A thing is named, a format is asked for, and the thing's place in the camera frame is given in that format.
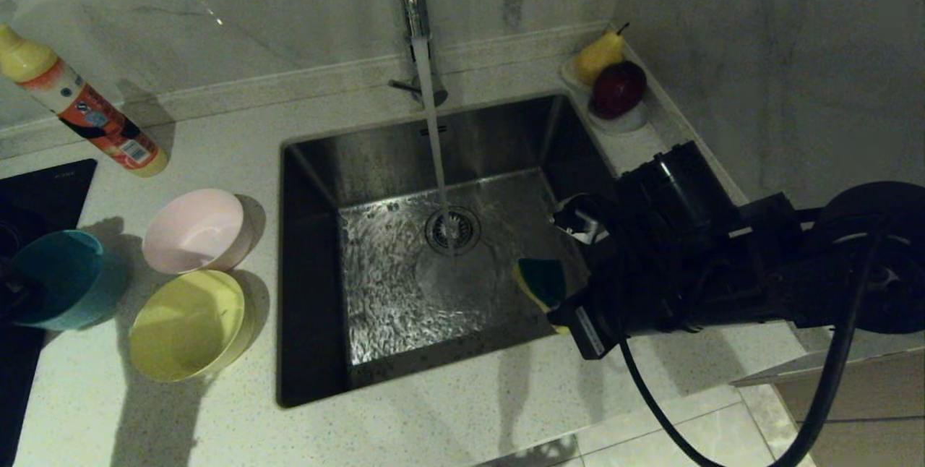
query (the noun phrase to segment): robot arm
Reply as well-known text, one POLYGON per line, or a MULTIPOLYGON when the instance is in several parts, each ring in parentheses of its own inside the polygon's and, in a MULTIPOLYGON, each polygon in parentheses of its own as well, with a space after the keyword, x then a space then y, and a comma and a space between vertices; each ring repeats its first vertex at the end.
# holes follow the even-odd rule
POLYGON ((569 326, 586 359, 629 335, 773 320, 832 325, 866 236, 887 216, 858 327, 919 331, 925 188, 882 181, 824 209, 795 210, 783 194, 736 207, 697 146, 677 145, 624 174, 613 197, 579 194, 559 205, 555 226, 585 245, 609 238, 615 250, 548 319, 569 326))

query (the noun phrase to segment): stainless steel sink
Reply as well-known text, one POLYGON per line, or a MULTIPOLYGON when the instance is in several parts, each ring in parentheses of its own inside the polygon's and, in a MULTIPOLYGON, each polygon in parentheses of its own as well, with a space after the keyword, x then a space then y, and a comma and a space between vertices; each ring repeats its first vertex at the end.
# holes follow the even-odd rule
POLYGON ((606 252, 546 220, 565 197, 611 191, 567 98, 453 114, 439 130, 455 244, 425 121, 284 147, 280 405, 549 335, 512 279, 515 260, 561 260, 575 289, 606 252))

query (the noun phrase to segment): water stream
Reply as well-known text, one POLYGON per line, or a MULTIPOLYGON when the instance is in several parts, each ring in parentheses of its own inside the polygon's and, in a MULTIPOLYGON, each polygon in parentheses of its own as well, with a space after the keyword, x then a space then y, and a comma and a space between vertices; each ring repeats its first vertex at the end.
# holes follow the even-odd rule
POLYGON ((414 54, 414 62, 417 64, 417 74, 421 79, 421 98, 423 110, 427 115, 427 135, 430 139, 430 154, 434 159, 436 187, 439 190, 440 209, 443 211, 443 226, 445 227, 445 236, 449 244, 449 255, 455 256, 454 247, 456 247, 456 238, 459 236, 459 223, 458 220, 449 215, 447 184, 443 175, 443 157, 440 153, 440 133, 436 125, 434 83, 430 73, 430 48, 427 45, 427 38, 412 38, 410 39, 410 45, 414 54))

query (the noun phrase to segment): black cable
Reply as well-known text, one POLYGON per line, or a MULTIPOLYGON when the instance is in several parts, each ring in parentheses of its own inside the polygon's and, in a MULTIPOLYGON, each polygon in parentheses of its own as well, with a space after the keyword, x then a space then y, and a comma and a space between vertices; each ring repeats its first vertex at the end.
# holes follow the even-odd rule
MULTIPOLYGON (((820 377, 819 385, 816 387, 816 394, 813 395, 812 404, 809 406, 809 413, 806 415, 806 420, 802 427, 800 427, 799 433, 796 434, 793 443, 787 448, 786 453, 774 461, 774 463, 770 464, 770 467, 796 466, 796 464, 799 463, 800 460, 803 460, 803 457, 809 453, 810 448, 816 442, 816 438, 819 437, 819 431, 822 431, 822 425, 825 424, 829 410, 832 408, 839 382, 842 381, 842 373, 845 371, 845 364, 848 359, 848 352, 851 349, 853 334, 855 334, 855 326, 856 323, 858 323, 858 315, 862 300, 864 299, 864 292, 866 284, 868 283, 870 269, 872 268, 874 257, 879 251, 879 247, 882 245, 886 234, 887 228, 884 223, 881 223, 881 226, 873 233, 872 242, 870 242, 864 264, 861 266, 860 272, 856 276, 853 288, 849 290, 850 296, 846 299, 846 304, 843 306, 843 313, 839 318, 839 322, 835 325, 835 335, 832 337, 832 344, 829 345, 829 351, 825 356, 825 366, 822 368, 822 377, 820 377)), ((618 328, 620 351, 624 354, 624 360, 627 362, 627 369, 633 377, 633 382, 637 386, 639 394, 642 395, 645 405, 647 405, 652 411, 652 414, 655 415, 658 423, 665 429, 665 432, 668 433, 671 440, 684 451, 684 454, 687 454, 691 460, 697 463, 697 465, 704 467, 723 467, 723 465, 715 463, 715 461, 703 456, 696 448, 691 446, 687 440, 678 433, 677 429, 674 428, 674 425, 671 424, 671 421, 668 420, 668 417, 665 416, 661 408, 658 407, 654 397, 652 397, 648 388, 645 387, 642 375, 639 374, 639 369, 635 364, 633 354, 627 344, 627 335, 622 332, 621 322, 618 321, 618 325, 620 325, 618 328)))

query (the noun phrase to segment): spray can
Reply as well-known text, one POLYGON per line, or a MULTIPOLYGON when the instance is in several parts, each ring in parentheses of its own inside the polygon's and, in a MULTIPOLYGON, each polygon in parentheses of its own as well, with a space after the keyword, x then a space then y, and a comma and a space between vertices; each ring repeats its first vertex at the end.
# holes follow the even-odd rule
POLYGON ((67 127, 131 171, 148 177, 164 170, 166 151, 87 84, 49 46, 0 25, 0 69, 57 115, 67 127))

